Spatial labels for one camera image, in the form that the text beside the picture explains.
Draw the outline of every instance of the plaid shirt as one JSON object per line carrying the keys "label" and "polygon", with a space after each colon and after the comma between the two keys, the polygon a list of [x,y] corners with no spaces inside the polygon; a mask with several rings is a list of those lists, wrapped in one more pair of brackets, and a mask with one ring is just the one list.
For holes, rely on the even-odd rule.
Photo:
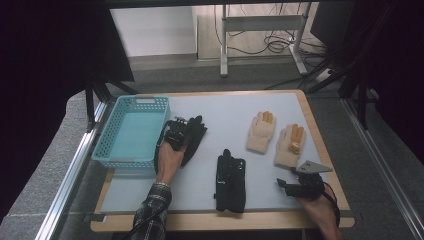
{"label": "plaid shirt", "polygon": [[159,209],[165,209],[158,216],[154,217],[145,226],[140,228],[131,239],[133,240],[162,240],[165,239],[165,223],[168,206],[171,203],[171,188],[165,184],[154,183],[150,188],[146,200],[141,203],[140,208],[134,216],[133,225],[141,223],[144,219],[152,216]]}

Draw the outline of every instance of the white wall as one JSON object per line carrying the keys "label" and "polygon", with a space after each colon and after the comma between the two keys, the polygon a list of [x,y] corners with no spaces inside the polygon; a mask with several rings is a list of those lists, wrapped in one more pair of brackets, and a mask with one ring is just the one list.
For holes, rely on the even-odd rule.
{"label": "white wall", "polygon": [[112,9],[128,57],[196,53],[192,7]]}

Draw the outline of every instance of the blue plastic basket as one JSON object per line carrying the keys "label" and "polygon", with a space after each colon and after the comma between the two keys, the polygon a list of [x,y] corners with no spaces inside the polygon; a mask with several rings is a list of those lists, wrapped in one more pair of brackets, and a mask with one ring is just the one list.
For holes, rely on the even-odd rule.
{"label": "blue plastic basket", "polygon": [[107,168],[153,168],[156,142],[169,115],[167,97],[119,97],[92,159]]}

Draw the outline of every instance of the desk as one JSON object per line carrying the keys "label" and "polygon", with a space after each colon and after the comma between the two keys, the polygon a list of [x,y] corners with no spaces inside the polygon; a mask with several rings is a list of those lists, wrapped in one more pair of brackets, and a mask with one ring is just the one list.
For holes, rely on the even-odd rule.
{"label": "desk", "polygon": [[[331,159],[325,148],[318,127],[315,123],[311,109],[302,91],[299,90],[281,90],[281,91],[245,91],[245,92],[213,92],[213,93],[185,93],[185,94],[167,94],[170,97],[178,96],[207,96],[207,95],[252,95],[252,94],[283,94],[294,93],[299,101],[299,105],[305,117],[307,127],[315,144],[321,163],[333,168]],[[109,189],[114,170],[109,170],[95,214],[101,214],[101,207],[106,193]],[[333,187],[338,199],[338,205],[341,211],[349,211],[350,207],[341,188],[340,182],[335,171],[327,173],[327,181]],[[96,232],[120,232],[129,231],[132,228],[132,214],[127,215],[106,215],[102,221],[92,221],[91,228]],[[354,219],[351,217],[342,217],[341,227],[352,227]],[[304,229],[312,228],[314,224],[305,216],[303,210],[268,210],[245,212],[241,215],[229,212],[208,212],[208,213],[178,213],[168,214],[167,230],[169,231],[197,231],[197,230],[247,230],[247,229]]]}

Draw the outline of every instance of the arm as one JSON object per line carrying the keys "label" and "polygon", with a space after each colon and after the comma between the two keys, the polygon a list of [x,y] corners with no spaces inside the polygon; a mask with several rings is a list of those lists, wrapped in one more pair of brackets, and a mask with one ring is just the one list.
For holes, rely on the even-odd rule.
{"label": "arm", "polygon": [[[325,191],[334,199],[330,187],[325,185]],[[325,240],[341,240],[342,234],[336,225],[336,215],[331,203],[320,196],[316,200],[297,198],[309,218],[318,226]]]}
{"label": "arm", "polygon": [[132,239],[165,239],[167,210],[172,200],[170,184],[181,165],[184,151],[185,148],[180,151],[174,151],[167,142],[162,143],[160,146],[156,183],[152,185],[146,200],[143,201],[137,210],[133,225],[140,224],[161,209],[164,209],[164,211],[144,223],[140,230],[132,236]]}

